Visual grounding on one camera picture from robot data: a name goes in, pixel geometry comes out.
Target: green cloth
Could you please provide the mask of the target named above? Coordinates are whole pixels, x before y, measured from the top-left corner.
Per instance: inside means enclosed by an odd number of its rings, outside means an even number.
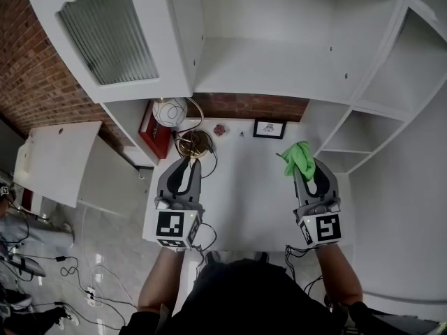
[[[298,142],[288,148],[281,157],[287,162],[284,174],[293,175],[295,166],[300,169],[307,181],[312,180],[315,173],[315,161],[310,152],[309,142]]]

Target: red brick wall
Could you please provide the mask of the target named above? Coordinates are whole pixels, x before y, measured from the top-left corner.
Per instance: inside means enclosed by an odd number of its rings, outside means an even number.
[[[300,121],[308,99],[261,94],[195,93],[193,99],[209,118],[279,119]],[[188,102],[188,117],[199,117]]]
[[[94,104],[53,48],[29,0],[0,0],[0,114],[27,135],[36,126],[102,120],[114,147],[130,141]]]

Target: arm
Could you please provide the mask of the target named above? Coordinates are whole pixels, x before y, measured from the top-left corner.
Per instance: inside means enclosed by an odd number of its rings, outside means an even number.
[[[162,248],[138,300],[138,311],[159,313],[162,304],[174,310],[180,285],[184,252]]]
[[[316,249],[323,282],[333,304],[352,305],[363,299],[362,286],[340,248],[336,245]]]

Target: gold base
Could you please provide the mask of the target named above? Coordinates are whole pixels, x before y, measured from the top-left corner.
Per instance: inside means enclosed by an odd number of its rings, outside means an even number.
[[[183,156],[189,156],[191,159],[201,158],[208,150],[210,142],[208,136],[202,131],[189,131],[182,135],[182,139],[192,140],[191,142],[180,140],[179,151]]]

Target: white cabinet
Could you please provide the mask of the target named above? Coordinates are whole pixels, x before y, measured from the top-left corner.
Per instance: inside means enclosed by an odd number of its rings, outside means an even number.
[[[315,156],[351,172],[447,78],[447,0],[31,0],[82,87],[142,153],[150,98],[310,99]]]
[[[30,1],[94,102],[191,95],[171,0]]]

